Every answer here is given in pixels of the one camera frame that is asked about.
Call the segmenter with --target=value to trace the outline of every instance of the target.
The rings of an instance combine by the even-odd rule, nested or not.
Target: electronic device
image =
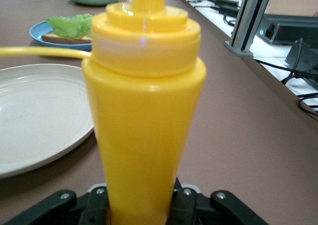
[[[256,35],[275,45],[292,45],[303,38],[310,48],[318,48],[318,17],[264,14]]]
[[[310,48],[306,41],[297,40],[289,51],[285,62],[288,63],[287,67],[291,69],[318,74],[318,49]],[[318,76],[303,74],[302,79],[318,90]]]

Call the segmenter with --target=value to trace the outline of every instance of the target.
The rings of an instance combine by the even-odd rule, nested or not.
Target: metal frame
[[[253,55],[249,49],[262,16],[264,15],[268,1],[269,0],[242,1],[231,40],[225,43],[225,46],[235,55]]]

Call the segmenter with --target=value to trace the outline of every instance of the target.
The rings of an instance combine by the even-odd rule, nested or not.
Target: yellow squeeze bottle
[[[206,75],[200,26],[164,0],[106,7],[82,69],[112,225],[164,225]]]

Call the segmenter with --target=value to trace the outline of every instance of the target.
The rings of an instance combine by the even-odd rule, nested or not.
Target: brown table surface
[[[166,4],[187,10],[201,24],[199,56],[208,70],[180,164],[181,183],[206,196],[229,190],[272,225],[318,224],[317,119],[252,58],[228,51],[227,36],[184,0]],[[29,29],[46,17],[103,11],[70,0],[0,0],[0,46],[36,45]],[[80,66],[75,59],[27,56],[0,58],[0,69],[38,63]],[[55,191],[81,196],[103,182],[91,135],[46,166],[0,179],[0,224]]]

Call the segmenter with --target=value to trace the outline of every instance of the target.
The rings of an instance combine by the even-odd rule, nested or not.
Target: blue plate
[[[76,49],[76,50],[85,50],[91,51],[91,43],[89,44],[77,44],[77,45],[66,45],[66,44],[56,44],[50,43],[42,40],[42,36],[51,32],[53,28],[51,25],[46,22],[40,22],[31,27],[29,30],[30,36],[40,45],[49,46],[49,47],[59,47],[59,48],[68,48],[68,49]]]

